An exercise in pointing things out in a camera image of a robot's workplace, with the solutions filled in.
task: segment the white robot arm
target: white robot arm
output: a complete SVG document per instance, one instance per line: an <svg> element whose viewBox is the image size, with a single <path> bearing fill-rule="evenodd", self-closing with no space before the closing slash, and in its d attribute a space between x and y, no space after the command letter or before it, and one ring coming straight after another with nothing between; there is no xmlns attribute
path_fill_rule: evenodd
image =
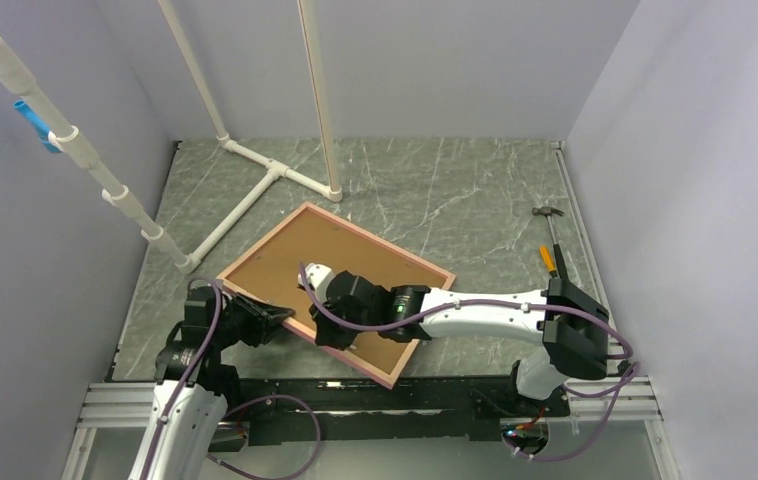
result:
<svg viewBox="0 0 758 480"><path fill-rule="evenodd" d="M385 289L349 272L335 274L327 266L310 264L298 282L312 297L317 345L348 348L360 331L376 331L398 342L466 335L524 340L540 348L516 364L512 381L517 395L533 402L549 399L568 378L606 376L608 339L598 327L606 326L608 312L568 281L551 279L547 290L502 295L418 285ZM214 294L222 295L216 288ZM211 295L203 289L189 291L185 320L158 356L152 413L131 480L197 478L227 405L234 408L240 398L235 367L220 365L219 351L238 341L267 343L293 314L240 295L224 296L224 320L210 325L215 310ZM191 357L198 349L205 351L200 345L209 330L214 341L206 360L187 377ZM181 340L176 340L179 331ZM176 401L168 408L173 395Z"/></svg>
<svg viewBox="0 0 758 480"><path fill-rule="evenodd" d="M549 290L558 289L559 292L532 290L494 295L408 285L385 290L362 277L349 272L335 274L331 268L319 264L309 264L305 273L314 300L327 307L326 312L317 305L311 309L317 325L318 345L343 349L352 343L358 330L332 320L333 316L340 316L350 324L360 323L369 328L368 331L378 331L396 341L478 335L513 338L539 345L532 355L520 361L514 373L518 395L533 400L546 400L553 390L571 377L605 377L607 338L604 331L593 326L589 328L590 325L582 320L557 319L547 310L529 309L531 304L555 301L561 304L556 308L565 304L580 307L606 322L608 312L569 282L551 281ZM301 276L298 280L300 287L306 289ZM454 307L441 309L450 305ZM388 324L413 315L422 315L422 318L404 327L384 329ZM551 351L557 358L551 357Z"/></svg>

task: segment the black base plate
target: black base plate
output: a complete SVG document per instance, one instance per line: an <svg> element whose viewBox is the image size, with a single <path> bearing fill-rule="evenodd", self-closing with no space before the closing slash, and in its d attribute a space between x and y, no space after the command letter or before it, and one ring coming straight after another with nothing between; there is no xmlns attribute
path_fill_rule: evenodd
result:
<svg viewBox="0 0 758 480"><path fill-rule="evenodd" d="M403 378L393 390L362 379L241 380L247 399L279 393L304 400L320 412L324 440L466 436L491 441L500 439L500 418L534 417L542 406L545 417L570 414L560 388L544 402L520 397L513 388L509 376L497 375ZM311 420L285 400L254 406L243 419L250 422L250 445L314 439Z"/></svg>

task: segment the hammer head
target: hammer head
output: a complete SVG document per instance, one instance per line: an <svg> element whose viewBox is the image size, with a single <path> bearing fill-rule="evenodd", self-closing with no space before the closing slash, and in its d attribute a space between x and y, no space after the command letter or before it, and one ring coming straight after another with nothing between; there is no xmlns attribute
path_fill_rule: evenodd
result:
<svg viewBox="0 0 758 480"><path fill-rule="evenodd" d="M558 208L543 206L543 207L534 207L532 209L532 215L543 215L545 217L549 217L550 215L558 215L561 217L564 215L564 212L559 210Z"/></svg>

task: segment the cork board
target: cork board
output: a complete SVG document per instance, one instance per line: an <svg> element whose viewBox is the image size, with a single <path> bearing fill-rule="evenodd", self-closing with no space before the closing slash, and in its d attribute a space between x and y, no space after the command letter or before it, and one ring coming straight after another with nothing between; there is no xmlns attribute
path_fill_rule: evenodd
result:
<svg viewBox="0 0 758 480"><path fill-rule="evenodd" d="M285 327L314 343L311 300L297 287L300 262L320 263L335 272L349 270L386 288L449 288L455 280L452 273L310 203L297 208L218 278L229 290L294 309ZM397 343L366 332L356 337L355 348L320 348L392 388L417 343Z"/></svg>

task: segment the gray marble surface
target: gray marble surface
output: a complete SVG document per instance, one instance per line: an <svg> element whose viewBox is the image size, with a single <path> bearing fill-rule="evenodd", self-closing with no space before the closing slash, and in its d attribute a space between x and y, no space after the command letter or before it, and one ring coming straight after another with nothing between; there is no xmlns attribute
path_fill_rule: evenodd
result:
<svg viewBox="0 0 758 480"><path fill-rule="evenodd" d="M259 153L325 181L317 139L250 139ZM547 282L538 253L550 245L547 222L532 207L566 212L557 219L571 280L593 294L567 192L545 140L370 138L337 142L344 199L333 204L288 180L277 181L211 251L195 274L215 276L304 201L311 201L452 272L454 290L512 293ZM180 248L191 251L263 176L264 169L214 141L180 145L158 213ZM155 356L181 319L187 277L165 255L147 253L114 377L151 379ZM404 376L506 374L532 352L524 342L487 337L422 344ZM294 335L261 348L243 344L223 360L245 378L358 377Z"/></svg>

